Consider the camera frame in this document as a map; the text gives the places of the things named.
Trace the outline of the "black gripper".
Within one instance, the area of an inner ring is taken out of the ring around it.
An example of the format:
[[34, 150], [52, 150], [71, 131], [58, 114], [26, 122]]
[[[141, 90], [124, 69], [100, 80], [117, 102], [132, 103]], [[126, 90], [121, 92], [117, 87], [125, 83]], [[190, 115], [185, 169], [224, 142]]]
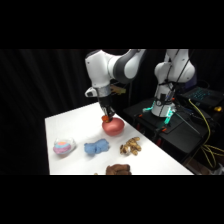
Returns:
[[115, 115], [115, 110], [112, 108], [112, 97], [111, 95], [108, 96], [104, 96], [104, 97], [99, 97], [98, 98], [100, 107], [102, 109], [102, 118], [106, 118], [109, 115], [109, 118], [112, 118]]

